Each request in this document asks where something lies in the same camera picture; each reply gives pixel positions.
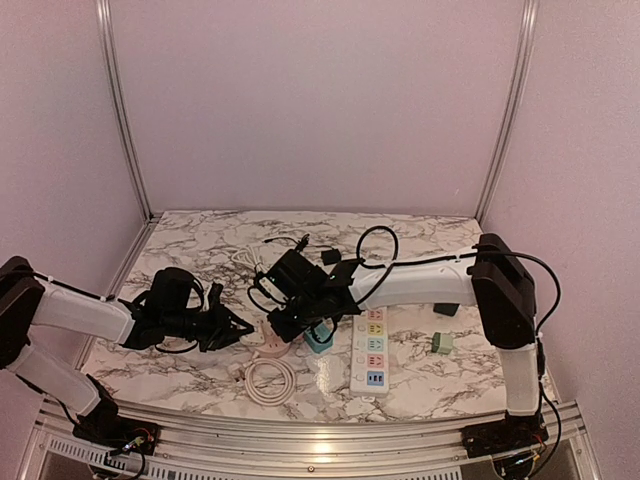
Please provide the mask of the pink round power strip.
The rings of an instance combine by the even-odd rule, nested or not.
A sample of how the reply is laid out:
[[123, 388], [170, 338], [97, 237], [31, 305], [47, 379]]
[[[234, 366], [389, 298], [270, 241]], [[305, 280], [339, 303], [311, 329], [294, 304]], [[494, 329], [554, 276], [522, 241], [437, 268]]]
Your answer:
[[258, 320], [254, 325], [254, 332], [244, 335], [240, 343], [264, 358], [281, 358], [290, 349], [290, 344], [276, 335], [270, 324], [263, 320]]

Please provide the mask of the teal power strip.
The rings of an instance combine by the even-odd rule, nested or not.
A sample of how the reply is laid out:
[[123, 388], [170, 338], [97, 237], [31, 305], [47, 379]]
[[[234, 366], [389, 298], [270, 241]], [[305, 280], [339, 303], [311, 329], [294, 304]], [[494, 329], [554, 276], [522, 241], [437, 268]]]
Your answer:
[[325, 323], [319, 323], [315, 327], [307, 329], [303, 338], [311, 351], [320, 354], [333, 345], [334, 332]]

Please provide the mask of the black power adapter with cable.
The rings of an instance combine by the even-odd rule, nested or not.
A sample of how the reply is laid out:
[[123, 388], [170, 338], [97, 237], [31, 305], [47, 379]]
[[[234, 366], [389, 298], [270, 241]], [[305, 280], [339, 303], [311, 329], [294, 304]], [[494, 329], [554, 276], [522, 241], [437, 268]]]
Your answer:
[[[291, 243], [294, 245], [295, 251], [302, 252], [304, 249], [306, 249], [310, 245], [310, 235], [304, 234], [300, 238], [279, 235], [279, 236], [269, 237], [263, 240], [265, 244], [273, 243], [277, 241]], [[337, 264], [343, 259], [341, 252], [337, 248], [334, 248], [328, 245], [319, 245], [319, 244], [313, 244], [313, 247], [320, 250], [320, 258], [322, 263], [325, 266]]]

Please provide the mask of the white long power strip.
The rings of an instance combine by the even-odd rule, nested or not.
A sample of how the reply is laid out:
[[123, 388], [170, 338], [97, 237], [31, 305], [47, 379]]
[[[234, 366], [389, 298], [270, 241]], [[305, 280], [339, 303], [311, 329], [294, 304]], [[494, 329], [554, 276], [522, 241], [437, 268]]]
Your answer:
[[389, 338], [387, 308], [354, 316], [350, 392], [355, 396], [384, 397], [389, 393]]

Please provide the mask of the dark green cube adapter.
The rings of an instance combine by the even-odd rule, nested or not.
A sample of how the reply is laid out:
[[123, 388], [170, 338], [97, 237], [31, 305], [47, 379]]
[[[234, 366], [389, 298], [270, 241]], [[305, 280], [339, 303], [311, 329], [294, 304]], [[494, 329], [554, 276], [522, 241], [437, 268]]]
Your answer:
[[433, 312], [439, 315], [454, 317], [457, 314], [459, 305], [457, 303], [435, 303]]

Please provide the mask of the light green plug adapter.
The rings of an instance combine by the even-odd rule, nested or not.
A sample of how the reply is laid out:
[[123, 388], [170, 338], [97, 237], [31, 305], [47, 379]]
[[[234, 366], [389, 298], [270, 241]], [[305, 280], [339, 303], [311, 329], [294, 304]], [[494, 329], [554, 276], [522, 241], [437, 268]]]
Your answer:
[[431, 352], [448, 355], [454, 347], [454, 337], [451, 334], [436, 332], [431, 341]]

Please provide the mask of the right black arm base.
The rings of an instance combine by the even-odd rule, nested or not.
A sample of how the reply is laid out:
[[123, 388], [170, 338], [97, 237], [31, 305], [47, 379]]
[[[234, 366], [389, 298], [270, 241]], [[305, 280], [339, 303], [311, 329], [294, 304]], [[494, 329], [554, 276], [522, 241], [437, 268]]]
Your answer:
[[516, 416], [506, 412], [500, 420], [465, 426], [461, 436], [469, 458], [523, 449], [549, 439], [541, 407], [533, 415]]

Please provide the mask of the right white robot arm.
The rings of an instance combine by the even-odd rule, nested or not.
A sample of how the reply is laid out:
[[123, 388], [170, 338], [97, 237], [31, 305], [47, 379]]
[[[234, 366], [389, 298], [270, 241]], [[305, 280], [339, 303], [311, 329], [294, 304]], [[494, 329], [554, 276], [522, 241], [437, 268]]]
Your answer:
[[544, 350], [540, 337], [545, 317], [537, 315], [533, 276], [527, 261], [558, 278], [541, 259], [511, 250], [492, 233], [458, 252], [401, 260], [394, 249], [389, 260], [373, 263], [357, 249], [352, 258], [331, 260], [325, 271], [308, 260], [305, 245], [287, 250], [269, 269], [258, 272], [253, 286], [275, 302], [267, 319], [273, 331], [290, 342], [329, 319], [380, 307], [432, 304], [454, 312], [477, 307], [486, 340], [499, 354], [506, 386], [508, 416], [495, 438], [515, 448], [534, 431], [543, 399]]

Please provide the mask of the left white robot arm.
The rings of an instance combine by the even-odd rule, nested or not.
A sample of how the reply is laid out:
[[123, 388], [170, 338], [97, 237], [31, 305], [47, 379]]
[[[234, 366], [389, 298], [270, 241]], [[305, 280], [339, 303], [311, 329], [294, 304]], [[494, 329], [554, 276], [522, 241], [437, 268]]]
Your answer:
[[253, 333], [253, 326], [220, 301], [222, 285], [204, 289], [190, 272], [158, 271], [151, 287], [134, 300], [82, 291], [34, 271], [14, 256], [1, 268], [1, 366], [61, 401], [106, 445], [125, 438], [126, 423], [98, 383], [29, 338], [34, 326], [48, 326], [144, 350], [166, 338], [193, 342], [201, 352], [216, 351]]

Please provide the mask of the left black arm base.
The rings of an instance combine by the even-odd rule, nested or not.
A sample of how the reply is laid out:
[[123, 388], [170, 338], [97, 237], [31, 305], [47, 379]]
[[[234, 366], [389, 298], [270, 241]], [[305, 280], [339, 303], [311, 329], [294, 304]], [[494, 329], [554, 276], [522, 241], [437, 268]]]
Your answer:
[[111, 455], [135, 451], [154, 453], [160, 427], [158, 424], [119, 415], [118, 405], [109, 392], [97, 384], [99, 402], [86, 415], [76, 415], [73, 435], [111, 448]]

